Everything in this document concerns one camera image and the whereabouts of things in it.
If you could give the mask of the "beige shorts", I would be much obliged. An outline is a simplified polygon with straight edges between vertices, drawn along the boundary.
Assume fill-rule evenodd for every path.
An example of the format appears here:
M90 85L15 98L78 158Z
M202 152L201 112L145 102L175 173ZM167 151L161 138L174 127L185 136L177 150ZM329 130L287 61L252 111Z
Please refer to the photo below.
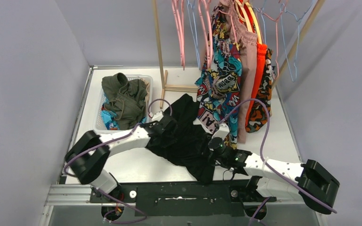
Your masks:
M141 81L144 82L145 86L146 86L146 96L145 96L145 103L146 103L146 106L149 105L149 101L151 99L150 97L150 94L151 94L151 91L150 91L150 88L151 88L151 84L150 84L150 81L148 81L147 79L144 79L144 78L140 78Z

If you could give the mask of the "olive green shorts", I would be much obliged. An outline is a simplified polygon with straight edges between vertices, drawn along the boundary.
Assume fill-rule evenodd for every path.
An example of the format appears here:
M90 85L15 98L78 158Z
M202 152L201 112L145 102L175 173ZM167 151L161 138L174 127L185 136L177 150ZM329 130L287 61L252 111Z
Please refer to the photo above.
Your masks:
M106 76L101 81L108 99L105 108L117 114L119 130L132 129L146 119L146 86L140 79L129 80L123 73Z

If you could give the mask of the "turquoise shark print shorts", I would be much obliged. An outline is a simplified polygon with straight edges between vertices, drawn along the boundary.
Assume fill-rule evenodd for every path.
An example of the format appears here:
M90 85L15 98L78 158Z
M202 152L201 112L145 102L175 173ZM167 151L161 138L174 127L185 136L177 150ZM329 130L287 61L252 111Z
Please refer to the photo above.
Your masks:
M105 125L105 128L107 130L119 130L118 123L115 120L117 114L105 108L105 104L108 103L106 95L103 95L103 100L104 102L101 106L100 117L102 119L103 124Z

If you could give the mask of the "comic print shorts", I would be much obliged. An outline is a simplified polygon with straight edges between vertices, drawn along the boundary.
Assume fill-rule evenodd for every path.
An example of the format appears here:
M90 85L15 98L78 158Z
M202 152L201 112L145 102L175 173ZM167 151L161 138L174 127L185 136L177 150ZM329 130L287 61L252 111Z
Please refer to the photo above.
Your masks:
M240 44L235 40L235 29L228 8L222 4L212 12L213 51L211 66L204 63L201 77L196 81L199 110L197 118L211 132L216 124L224 120L230 131L225 138L226 145L237 148L238 110L240 103L240 82L242 62L240 59Z

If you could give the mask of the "thick pink plastic hanger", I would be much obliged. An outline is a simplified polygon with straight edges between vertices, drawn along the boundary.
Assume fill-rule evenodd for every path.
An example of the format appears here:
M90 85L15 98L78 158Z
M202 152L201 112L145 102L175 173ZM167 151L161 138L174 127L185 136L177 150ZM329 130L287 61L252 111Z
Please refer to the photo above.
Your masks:
M212 27L211 27L211 17L209 4L210 0L198 0L198 13L201 20L202 30L205 35L205 49L206 49L206 68L210 69L212 60L213 60L213 37L212 37Z

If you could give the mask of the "thin blue wire hanger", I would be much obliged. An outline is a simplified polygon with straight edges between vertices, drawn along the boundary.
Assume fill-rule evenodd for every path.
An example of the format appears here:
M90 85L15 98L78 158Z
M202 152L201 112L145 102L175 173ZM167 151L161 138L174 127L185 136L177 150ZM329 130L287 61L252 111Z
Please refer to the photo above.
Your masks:
M199 53L199 43L198 43L198 35L197 35L197 24L196 24L196 16L195 16L195 0L187 0L187 13L189 19L189 26L192 34L192 39L194 43L196 60L198 68L201 68L200 61L200 53Z

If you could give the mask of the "thin pink wire hanger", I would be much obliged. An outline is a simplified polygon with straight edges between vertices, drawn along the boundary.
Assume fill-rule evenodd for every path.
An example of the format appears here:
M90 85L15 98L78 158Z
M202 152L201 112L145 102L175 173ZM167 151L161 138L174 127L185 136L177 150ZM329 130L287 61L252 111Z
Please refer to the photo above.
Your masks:
M178 18L179 26L179 41L180 41L180 52L181 52L181 65L183 70L185 70L185 35L184 35L184 1L176 0L176 13Z

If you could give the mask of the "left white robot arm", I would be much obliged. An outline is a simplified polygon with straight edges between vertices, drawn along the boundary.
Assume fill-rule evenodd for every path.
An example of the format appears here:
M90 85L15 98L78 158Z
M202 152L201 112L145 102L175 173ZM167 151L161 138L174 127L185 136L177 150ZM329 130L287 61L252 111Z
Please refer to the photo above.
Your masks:
M133 129L97 134L85 132L65 155L63 173L75 177L82 185L99 189L109 201L119 198L121 188L114 176L104 170L107 160L118 153L134 148L171 145L175 142L176 120L163 112L153 121L137 124Z

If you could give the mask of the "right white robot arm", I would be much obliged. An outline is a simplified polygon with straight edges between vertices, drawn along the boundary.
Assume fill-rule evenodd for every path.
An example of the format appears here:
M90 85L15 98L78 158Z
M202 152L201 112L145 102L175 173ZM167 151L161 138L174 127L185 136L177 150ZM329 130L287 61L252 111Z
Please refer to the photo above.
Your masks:
M220 137L212 138L208 148L210 163L254 179L254 183L246 188L249 199L302 199L316 212L336 213L333 206L340 182L319 162L308 159L305 163L291 163L266 159L250 151L234 150Z

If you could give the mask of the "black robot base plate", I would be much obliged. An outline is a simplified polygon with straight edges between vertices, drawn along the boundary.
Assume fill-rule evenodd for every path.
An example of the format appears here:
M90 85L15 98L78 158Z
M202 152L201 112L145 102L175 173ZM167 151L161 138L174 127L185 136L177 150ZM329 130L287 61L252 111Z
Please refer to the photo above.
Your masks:
M203 185L196 181L121 183L120 190L110 195L116 203L96 188L91 188L90 202L102 203L101 213L124 210L127 203L136 208L136 217L199 217L229 215L242 217L254 213L265 197L257 192L258 179L213 181Z

